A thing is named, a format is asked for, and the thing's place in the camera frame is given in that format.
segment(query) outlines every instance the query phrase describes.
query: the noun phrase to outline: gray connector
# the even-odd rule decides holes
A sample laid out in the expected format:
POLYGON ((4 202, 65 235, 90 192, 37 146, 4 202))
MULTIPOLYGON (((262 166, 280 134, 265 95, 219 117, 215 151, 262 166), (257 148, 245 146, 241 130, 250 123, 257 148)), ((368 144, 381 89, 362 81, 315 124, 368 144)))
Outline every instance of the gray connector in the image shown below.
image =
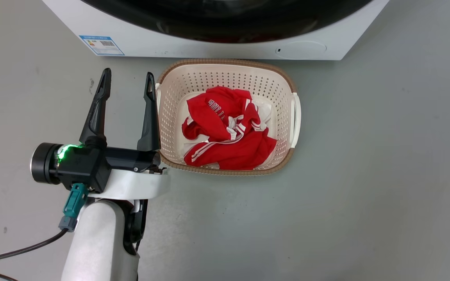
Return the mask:
POLYGON ((77 224, 77 219, 73 217, 63 216, 59 223, 60 229, 67 229, 67 232, 74 232, 75 226, 77 224))

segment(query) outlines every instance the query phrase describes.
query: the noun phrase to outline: qr code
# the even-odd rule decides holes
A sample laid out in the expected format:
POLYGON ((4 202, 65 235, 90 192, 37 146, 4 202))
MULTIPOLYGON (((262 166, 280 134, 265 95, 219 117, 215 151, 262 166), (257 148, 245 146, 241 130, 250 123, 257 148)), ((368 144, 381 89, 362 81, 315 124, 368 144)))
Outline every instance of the qr code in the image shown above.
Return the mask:
POLYGON ((100 41, 100 43, 102 43, 102 45, 104 46, 116 46, 114 45, 114 43, 112 43, 112 41, 100 41))

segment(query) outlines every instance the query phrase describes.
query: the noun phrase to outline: plastic basket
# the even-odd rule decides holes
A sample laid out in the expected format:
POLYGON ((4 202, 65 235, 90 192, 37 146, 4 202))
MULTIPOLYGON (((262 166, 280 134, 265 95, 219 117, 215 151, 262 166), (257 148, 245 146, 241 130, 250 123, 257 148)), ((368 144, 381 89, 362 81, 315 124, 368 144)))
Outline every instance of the plastic basket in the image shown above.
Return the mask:
POLYGON ((276 66, 237 59, 181 60, 161 74, 156 91, 161 160, 170 167, 205 174, 256 176, 282 169, 293 155, 300 133, 300 99, 292 80, 276 66), (183 161, 182 123, 189 115, 186 100, 216 86, 248 90, 254 100, 272 105, 268 135, 277 139, 277 145, 270 157, 253 170, 192 167, 183 161))

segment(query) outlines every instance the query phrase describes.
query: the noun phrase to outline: white washing machine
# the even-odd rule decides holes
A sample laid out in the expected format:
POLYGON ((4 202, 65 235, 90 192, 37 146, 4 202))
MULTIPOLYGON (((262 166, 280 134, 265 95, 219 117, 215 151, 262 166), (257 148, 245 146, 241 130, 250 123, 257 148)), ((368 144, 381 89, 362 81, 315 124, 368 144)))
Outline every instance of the white washing machine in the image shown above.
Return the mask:
POLYGON ((340 60, 389 0, 43 0, 96 55, 340 60))

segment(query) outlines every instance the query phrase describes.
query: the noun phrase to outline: floor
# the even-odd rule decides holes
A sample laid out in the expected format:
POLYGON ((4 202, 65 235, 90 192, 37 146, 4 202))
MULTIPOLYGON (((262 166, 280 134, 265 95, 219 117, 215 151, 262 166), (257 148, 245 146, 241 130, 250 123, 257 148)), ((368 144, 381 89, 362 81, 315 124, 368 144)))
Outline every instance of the floor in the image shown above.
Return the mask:
MULTIPOLYGON (((77 142, 102 70, 109 145, 134 149, 145 74, 174 61, 96 57, 40 0, 0 0, 0 253, 59 231, 68 193, 29 159, 77 142)), ((295 155, 271 176, 170 171, 140 280, 450 280, 450 1, 391 0, 340 62, 271 63, 298 85, 295 155)), ((0 272, 59 280, 72 237, 0 272)))

